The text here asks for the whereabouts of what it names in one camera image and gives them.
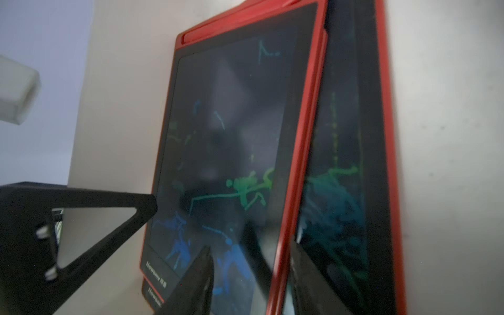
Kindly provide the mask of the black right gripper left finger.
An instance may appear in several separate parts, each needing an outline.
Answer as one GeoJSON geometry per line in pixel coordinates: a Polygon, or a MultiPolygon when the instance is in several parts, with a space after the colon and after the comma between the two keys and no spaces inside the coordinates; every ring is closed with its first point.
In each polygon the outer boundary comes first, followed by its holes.
{"type": "Polygon", "coordinates": [[[214,275],[215,267],[211,248],[205,246],[171,295],[154,314],[211,314],[214,275]]]}

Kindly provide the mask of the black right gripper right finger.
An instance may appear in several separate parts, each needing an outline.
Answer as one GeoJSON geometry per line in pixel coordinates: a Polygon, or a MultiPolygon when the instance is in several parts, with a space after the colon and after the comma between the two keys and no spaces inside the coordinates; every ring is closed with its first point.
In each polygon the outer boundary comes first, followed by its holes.
{"type": "Polygon", "coordinates": [[[290,241],[290,274],[295,314],[342,314],[343,303],[304,249],[290,241]]]}

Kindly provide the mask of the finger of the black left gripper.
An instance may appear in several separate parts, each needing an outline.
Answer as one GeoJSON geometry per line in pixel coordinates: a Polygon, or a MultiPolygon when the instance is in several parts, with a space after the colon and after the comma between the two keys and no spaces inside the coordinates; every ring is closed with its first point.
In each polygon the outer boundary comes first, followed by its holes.
{"type": "Polygon", "coordinates": [[[37,182],[1,186],[1,313],[54,314],[157,212],[152,194],[37,182]],[[59,262],[69,209],[131,209],[124,223],[68,264],[59,262]]]}

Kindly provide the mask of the beige storage tray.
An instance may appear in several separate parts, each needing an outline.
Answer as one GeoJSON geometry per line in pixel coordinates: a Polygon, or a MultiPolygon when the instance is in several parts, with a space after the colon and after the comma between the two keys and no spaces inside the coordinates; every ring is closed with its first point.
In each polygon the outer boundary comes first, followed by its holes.
{"type": "MultiPolygon", "coordinates": [[[[68,183],[149,193],[178,33],[234,1],[96,1],[68,183]]],[[[409,314],[503,313],[503,2],[387,1],[409,314]]]]}

